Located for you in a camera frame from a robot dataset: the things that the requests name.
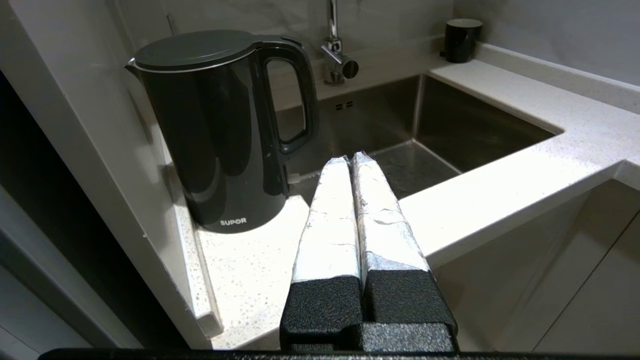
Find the sink basin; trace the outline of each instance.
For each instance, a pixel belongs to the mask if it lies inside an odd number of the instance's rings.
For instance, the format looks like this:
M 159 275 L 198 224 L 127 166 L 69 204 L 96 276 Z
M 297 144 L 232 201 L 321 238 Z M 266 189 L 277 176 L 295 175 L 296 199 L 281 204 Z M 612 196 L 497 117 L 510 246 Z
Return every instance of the sink basin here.
M 424 75 L 322 100 L 319 111 L 318 136 L 286 163 L 292 195 L 309 204 L 331 157 L 364 150 L 402 199 L 554 136 Z M 300 131 L 301 107 L 276 115 L 280 138 Z

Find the countertop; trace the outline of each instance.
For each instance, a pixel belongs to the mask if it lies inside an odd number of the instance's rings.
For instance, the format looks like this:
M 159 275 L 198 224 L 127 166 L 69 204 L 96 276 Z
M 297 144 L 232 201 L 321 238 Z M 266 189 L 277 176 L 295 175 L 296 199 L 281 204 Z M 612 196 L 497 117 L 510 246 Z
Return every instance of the countertop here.
M 435 59 L 427 68 L 423 72 L 440 81 L 559 133 L 400 200 L 431 267 L 606 180 L 617 179 L 640 190 L 640 115 L 479 60 L 449 64 Z M 207 272 L 214 297 L 210 303 L 217 304 L 225 328 L 211 339 L 214 348 L 277 346 L 307 212 L 306 203 L 296 196 L 274 221 L 256 230 L 235 236 L 195 231 L 201 249 L 199 254 L 186 254 L 186 261 L 204 259 L 205 264 L 195 268 Z M 198 307 L 202 301 L 194 296 L 193 302 Z

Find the chrome faucet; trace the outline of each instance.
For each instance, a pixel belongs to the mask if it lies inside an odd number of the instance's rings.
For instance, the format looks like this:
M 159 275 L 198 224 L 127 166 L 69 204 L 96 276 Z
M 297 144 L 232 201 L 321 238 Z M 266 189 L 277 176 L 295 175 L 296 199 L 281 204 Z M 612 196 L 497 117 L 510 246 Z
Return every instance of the chrome faucet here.
M 358 74 L 358 63 L 342 54 L 342 39 L 338 36 L 338 0 L 326 0 L 329 37 L 321 49 L 324 51 L 324 83 L 330 86 L 344 84 Z

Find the supor logo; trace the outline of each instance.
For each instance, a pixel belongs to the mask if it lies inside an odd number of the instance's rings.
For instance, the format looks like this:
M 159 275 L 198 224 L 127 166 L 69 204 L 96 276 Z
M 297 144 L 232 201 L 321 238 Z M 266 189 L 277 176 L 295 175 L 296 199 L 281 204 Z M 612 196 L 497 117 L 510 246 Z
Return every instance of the supor logo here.
M 246 218 L 237 218 L 235 220 L 220 220 L 220 225 L 237 225 L 237 224 L 246 224 Z

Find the black kettle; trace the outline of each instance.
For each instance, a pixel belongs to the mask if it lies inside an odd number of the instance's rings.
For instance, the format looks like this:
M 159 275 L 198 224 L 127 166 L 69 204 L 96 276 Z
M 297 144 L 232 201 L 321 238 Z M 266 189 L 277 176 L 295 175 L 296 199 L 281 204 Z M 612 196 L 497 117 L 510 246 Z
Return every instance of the black kettle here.
M 305 127 L 278 135 L 267 63 L 296 71 Z M 314 78 L 302 44 L 244 31 L 158 40 L 125 66 L 147 91 L 193 219 L 217 233 L 255 229 L 284 207 L 284 163 L 318 129 Z

